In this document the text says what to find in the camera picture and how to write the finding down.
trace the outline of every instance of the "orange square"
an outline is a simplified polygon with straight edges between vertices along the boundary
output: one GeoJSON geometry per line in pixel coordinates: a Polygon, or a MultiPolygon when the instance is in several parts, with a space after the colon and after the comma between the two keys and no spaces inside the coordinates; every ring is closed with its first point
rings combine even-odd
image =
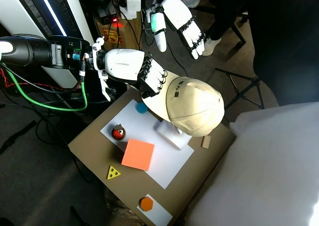
{"type": "Polygon", "coordinates": [[[139,140],[129,139],[122,165],[149,170],[154,145],[139,140]]]}

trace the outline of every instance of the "white sneaker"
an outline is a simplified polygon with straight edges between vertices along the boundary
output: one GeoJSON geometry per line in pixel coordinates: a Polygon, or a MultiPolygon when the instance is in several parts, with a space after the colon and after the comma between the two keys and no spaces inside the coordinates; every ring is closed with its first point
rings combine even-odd
{"type": "Polygon", "coordinates": [[[217,39],[217,40],[211,40],[210,38],[208,38],[206,40],[206,42],[204,43],[204,47],[205,47],[205,50],[202,54],[202,56],[209,56],[211,55],[213,52],[214,52],[214,49],[216,47],[216,45],[221,41],[221,38],[220,39],[217,39]]]}
{"type": "Polygon", "coordinates": [[[181,0],[188,8],[196,8],[200,0],[181,0]]]}

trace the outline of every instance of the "green cable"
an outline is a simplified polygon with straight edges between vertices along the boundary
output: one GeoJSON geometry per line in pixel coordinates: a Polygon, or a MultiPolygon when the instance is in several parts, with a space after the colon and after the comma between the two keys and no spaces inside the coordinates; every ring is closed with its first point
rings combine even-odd
{"type": "Polygon", "coordinates": [[[53,110],[58,110],[58,111],[65,111],[65,112],[78,112],[78,111],[82,111],[84,110],[87,105],[88,105],[88,101],[86,99],[86,95],[85,95],[85,89],[84,89],[84,83],[81,83],[81,88],[82,88],[82,94],[83,94],[83,98],[84,98],[84,107],[82,108],[78,108],[78,109],[66,109],[66,108],[56,108],[56,107],[52,107],[52,106],[48,106],[42,103],[38,103],[35,100],[31,99],[27,94],[24,93],[24,91],[22,90],[22,88],[20,87],[19,83],[17,82],[17,80],[15,79],[14,75],[6,70],[9,74],[9,76],[12,78],[15,86],[17,87],[17,89],[19,90],[19,92],[21,93],[22,96],[24,96],[24,98],[26,98],[29,102],[36,104],[38,106],[44,107],[44,108],[49,108],[49,109],[53,109],[53,110]]]}

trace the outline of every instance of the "strawberry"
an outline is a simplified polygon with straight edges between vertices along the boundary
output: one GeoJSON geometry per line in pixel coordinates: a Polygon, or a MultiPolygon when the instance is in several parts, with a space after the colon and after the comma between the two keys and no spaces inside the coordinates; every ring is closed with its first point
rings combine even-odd
{"type": "Polygon", "coordinates": [[[123,140],[125,135],[125,129],[121,126],[121,124],[116,125],[112,130],[112,137],[115,140],[123,140]]]}

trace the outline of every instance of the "red wire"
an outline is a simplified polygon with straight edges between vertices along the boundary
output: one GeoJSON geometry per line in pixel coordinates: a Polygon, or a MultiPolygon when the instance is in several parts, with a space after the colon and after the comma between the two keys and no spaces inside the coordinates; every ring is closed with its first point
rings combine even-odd
{"type": "MultiPolygon", "coordinates": [[[[6,79],[6,76],[5,76],[4,71],[3,71],[2,68],[0,69],[0,75],[1,75],[2,78],[4,79],[4,86],[5,86],[6,88],[11,87],[11,86],[14,86],[14,83],[11,83],[11,84],[8,83],[8,81],[7,81],[7,79],[6,79]]],[[[36,85],[39,85],[39,86],[44,86],[44,87],[48,87],[48,88],[54,88],[54,89],[62,90],[62,91],[65,90],[65,89],[63,89],[63,88],[53,87],[53,86],[51,86],[51,85],[49,85],[49,84],[43,84],[43,83],[35,83],[35,84],[36,84],[36,85]]],[[[29,83],[19,83],[19,85],[29,85],[29,83]]]]}

